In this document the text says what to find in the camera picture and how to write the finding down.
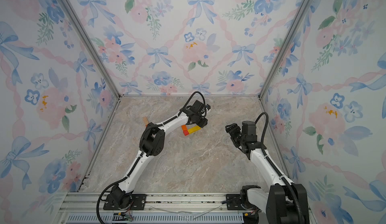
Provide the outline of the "yellow long block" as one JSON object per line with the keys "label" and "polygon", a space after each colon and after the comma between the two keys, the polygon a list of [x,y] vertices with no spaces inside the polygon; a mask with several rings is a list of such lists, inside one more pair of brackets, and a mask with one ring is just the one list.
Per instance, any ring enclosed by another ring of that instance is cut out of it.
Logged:
{"label": "yellow long block", "polygon": [[199,127],[199,126],[194,126],[194,127],[192,127],[192,128],[189,128],[189,129],[188,129],[188,132],[189,132],[189,134],[192,134],[192,133],[195,133],[195,132],[199,131],[200,129],[201,129],[201,127]]}

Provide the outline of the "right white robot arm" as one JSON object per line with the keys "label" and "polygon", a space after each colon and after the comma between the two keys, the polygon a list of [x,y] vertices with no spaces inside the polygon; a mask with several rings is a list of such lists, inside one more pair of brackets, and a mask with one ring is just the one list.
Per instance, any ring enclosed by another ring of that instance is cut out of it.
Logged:
{"label": "right white robot arm", "polygon": [[266,128],[260,139],[253,121],[243,121],[241,127],[233,123],[225,130],[234,146],[258,168],[269,187],[269,192],[265,192],[257,186],[244,186],[240,191],[242,205],[265,213],[270,224],[308,224],[307,191],[287,177],[271,158],[264,145]]}

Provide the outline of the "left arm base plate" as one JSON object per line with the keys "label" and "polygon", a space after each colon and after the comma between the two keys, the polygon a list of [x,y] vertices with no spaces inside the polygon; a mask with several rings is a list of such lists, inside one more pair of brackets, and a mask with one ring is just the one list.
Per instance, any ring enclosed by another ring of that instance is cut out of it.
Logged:
{"label": "left arm base plate", "polygon": [[146,194],[129,194],[122,197],[114,197],[113,194],[109,194],[106,197],[103,210],[105,211],[123,211],[134,210],[143,211],[146,204]]}

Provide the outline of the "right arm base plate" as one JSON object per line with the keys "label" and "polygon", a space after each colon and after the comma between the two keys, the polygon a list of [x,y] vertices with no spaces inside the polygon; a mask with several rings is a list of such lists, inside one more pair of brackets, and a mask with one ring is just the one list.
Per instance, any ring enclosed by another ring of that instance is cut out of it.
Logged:
{"label": "right arm base plate", "polygon": [[222,204],[226,205],[228,211],[261,211],[260,208],[251,204],[244,195],[226,194],[225,198]]}

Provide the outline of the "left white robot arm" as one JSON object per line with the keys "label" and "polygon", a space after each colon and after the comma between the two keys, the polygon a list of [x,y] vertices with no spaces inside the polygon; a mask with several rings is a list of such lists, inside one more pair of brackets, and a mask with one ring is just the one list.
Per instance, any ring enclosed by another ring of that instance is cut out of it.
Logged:
{"label": "left white robot arm", "polygon": [[203,128],[208,123],[206,114],[210,108],[208,104],[202,110],[189,106],[161,123],[149,123],[140,138],[136,159],[124,177],[107,188],[111,191],[105,202],[121,210],[127,209],[133,201],[132,193],[137,181],[151,160],[162,152],[167,135],[189,123]]}

